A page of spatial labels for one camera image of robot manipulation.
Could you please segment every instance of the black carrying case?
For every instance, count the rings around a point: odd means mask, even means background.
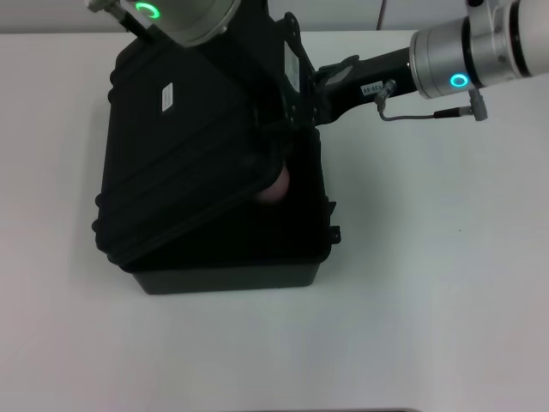
[[[341,239],[318,131],[264,138],[237,85],[199,53],[155,37],[129,45],[111,76],[98,248],[148,294],[310,285]],[[284,164],[287,196],[257,203]]]

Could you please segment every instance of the white tabletop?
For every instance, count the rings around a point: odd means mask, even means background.
[[[410,35],[304,42],[319,67]],[[0,410],[546,410],[547,77],[487,90],[481,124],[365,106],[322,127],[343,241],[310,288],[151,297],[90,227],[131,40],[0,36]]]

